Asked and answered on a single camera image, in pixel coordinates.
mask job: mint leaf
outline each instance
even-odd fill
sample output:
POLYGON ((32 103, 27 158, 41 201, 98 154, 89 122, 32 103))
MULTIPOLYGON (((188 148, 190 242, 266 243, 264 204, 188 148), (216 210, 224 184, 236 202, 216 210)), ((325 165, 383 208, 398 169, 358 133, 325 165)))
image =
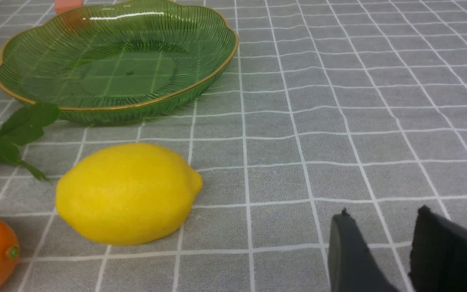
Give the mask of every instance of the mint leaf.
POLYGON ((34 126, 46 127, 53 124, 60 113, 59 107, 53 103, 38 102, 30 107, 30 122, 34 126))
POLYGON ((8 161, 13 165, 18 165, 20 158, 19 148, 15 144, 12 144, 8 139, 0 138, 0 157, 8 161))
POLYGON ((42 127, 55 122, 60 115, 59 107, 52 103, 37 102, 15 111, 1 126, 0 134, 18 145, 32 143, 44 135, 42 127))
POLYGON ((23 125, 4 135, 11 143, 17 146, 24 146, 41 138, 44 135, 43 128, 33 125, 23 125))
POLYGON ((30 124, 30 108, 22 107, 1 125, 1 135, 13 135, 15 129, 27 124, 30 124))
POLYGON ((25 161, 23 161, 23 160, 20 161, 19 165, 26 168, 34 176, 34 178, 36 178, 37 180, 39 180, 39 181, 45 180, 45 181, 51 183, 50 179, 46 176, 46 174, 42 173, 40 170, 38 170, 37 168, 33 167, 32 165, 26 163, 25 161))

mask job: yellow lemon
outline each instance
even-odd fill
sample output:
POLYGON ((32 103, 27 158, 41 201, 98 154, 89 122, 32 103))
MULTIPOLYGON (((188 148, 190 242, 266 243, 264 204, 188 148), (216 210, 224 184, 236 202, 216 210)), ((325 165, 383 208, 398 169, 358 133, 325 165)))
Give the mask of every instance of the yellow lemon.
POLYGON ((80 161, 57 184, 59 216, 83 237, 137 245, 174 233, 203 187, 177 153, 147 143, 102 149, 80 161))

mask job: plate rim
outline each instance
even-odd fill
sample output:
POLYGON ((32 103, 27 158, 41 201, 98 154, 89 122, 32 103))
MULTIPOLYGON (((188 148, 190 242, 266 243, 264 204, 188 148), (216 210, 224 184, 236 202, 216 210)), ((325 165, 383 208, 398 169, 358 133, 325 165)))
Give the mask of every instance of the plate rim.
MULTIPOLYGON (((100 5, 92 5, 92 7, 107 7, 107 6, 115 6, 115 5, 124 5, 126 3, 130 3, 130 2, 136 2, 138 0, 127 0, 127 1, 124 1, 124 2, 121 2, 121 3, 118 3, 118 4, 100 4, 100 5)), ((208 76, 206 76, 205 78, 202 78, 200 81, 197 81, 195 83, 193 83, 192 85, 189 85, 185 88, 182 88, 176 92, 173 92, 171 94, 167 94, 165 96, 162 96, 162 97, 159 97, 159 98, 156 98, 156 99, 153 99, 153 100, 148 100, 148 101, 143 101, 143 102, 139 102, 139 103, 135 103, 133 105, 117 105, 117 106, 112 106, 112 107, 59 107, 59 109, 61 111, 68 111, 68 112, 86 112, 86 111, 109 111, 109 110, 124 110, 124 109, 133 109, 133 108, 136 108, 136 107, 144 107, 145 105, 152 105, 152 104, 155 104, 155 103, 158 103, 158 102, 162 102, 164 100, 167 100, 171 97, 174 97, 178 94, 181 94, 185 91, 188 91, 188 90, 191 90, 199 85, 201 85, 202 83, 205 83, 206 81, 209 81, 211 78, 215 77, 217 74, 219 74, 219 72, 221 72, 221 70, 223 70, 226 65, 228 65, 228 63, 230 63, 230 61, 233 59, 233 57, 235 56, 235 54, 237 53, 237 50, 239 48, 239 35, 237 35, 237 32, 232 29, 232 27, 230 26, 230 24, 228 23, 228 20, 224 17, 224 15, 222 15, 220 12, 216 11, 215 9, 213 8, 210 8, 210 7, 206 7, 206 6, 202 6, 202 5, 182 5, 180 3, 176 3, 172 0, 159 0, 161 2, 170 2, 171 4, 173 5, 178 5, 178 6, 181 6, 181 7, 199 7, 199 8, 204 8, 204 9, 207 9, 209 11, 213 11, 213 13, 216 13, 217 15, 219 15, 219 17, 221 17, 221 19, 223 20, 224 24, 226 25, 226 29, 231 31, 235 37, 235 45, 234 47, 232 48, 232 52, 230 52, 230 55, 225 59, 225 61, 220 65, 218 66, 212 73, 210 73, 208 76)), ((87 6, 81 6, 81 7, 77 7, 75 9, 83 9, 84 7, 87 7, 87 6)), ((28 31, 31 31, 31 30, 34 30, 34 29, 37 29, 37 28, 40 28, 42 26, 46 26, 48 25, 52 20, 56 19, 57 17, 60 17, 60 15, 63 15, 65 13, 70 13, 72 12, 73 9, 69 10, 69 11, 65 11, 63 13, 59 13, 57 15, 55 15, 53 18, 51 18, 50 20, 48 20, 47 22, 45 22, 44 24, 41 24, 41 26, 36 26, 36 27, 33 27, 33 28, 29 28, 27 30, 24 30, 20 33, 18 33, 17 35, 14 35, 13 37, 11 37, 10 39, 8 39, 5 44, 2 46, 1 50, 0 50, 0 68, 1 66, 3 65, 4 63, 4 60, 3 60, 3 55, 4 55, 4 52, 5 52, 5 48, 6 46, 13 40, 15 39, 16 37, 24 34, 24 33, 27 33, 28 31)), ((25 98, 23 96, 20 96, 19 94, 16 94, 14 93, 13 91, 11 91, 10 89, 8 89, 5 85, 2 84, 1 80, 0 80, 0 89, 2 89, 3 91, 6 92, 6 94, 9 94, 12 98, 15 98, 21 102, 24 102, 24 103, 27 103, 28 105, 34 105, 35 104, 35 101, 31 100, 31 99, 28 99, 28 98, 25 98)))

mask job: green glass plate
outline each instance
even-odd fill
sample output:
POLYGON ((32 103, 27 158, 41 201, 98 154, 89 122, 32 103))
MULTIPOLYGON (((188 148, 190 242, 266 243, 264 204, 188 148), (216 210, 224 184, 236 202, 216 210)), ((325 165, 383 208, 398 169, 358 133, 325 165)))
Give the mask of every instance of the green glass plate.
POLYGON ((60 118, 122 124, 193 100, 232 60, 239 38, 216 11, 168 0, 85 6, 8 41, 0 88, 60 118))

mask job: table surface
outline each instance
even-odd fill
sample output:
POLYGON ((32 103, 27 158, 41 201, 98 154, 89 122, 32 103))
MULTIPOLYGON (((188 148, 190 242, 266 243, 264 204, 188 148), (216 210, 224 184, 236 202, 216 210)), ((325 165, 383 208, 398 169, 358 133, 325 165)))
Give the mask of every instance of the table surface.
MULTIPOLYGON (((56 122, 24 155, 57 179, 113 144, 167 146, 204 179, 189 219, 151 244, 93 244, 56 215, 54 186, 0 165, 0 218, 23 257, 2 291, 326 292, 343 207, 411 291, 417 209, 467 227, 467 0, 182 2, 240 36, 202 98, 141 125, 56 122)), ((52 0, 0 0, 0 48, 53 16, 52 0)), ((0 121, 18 107, 0 90, 0 121)))

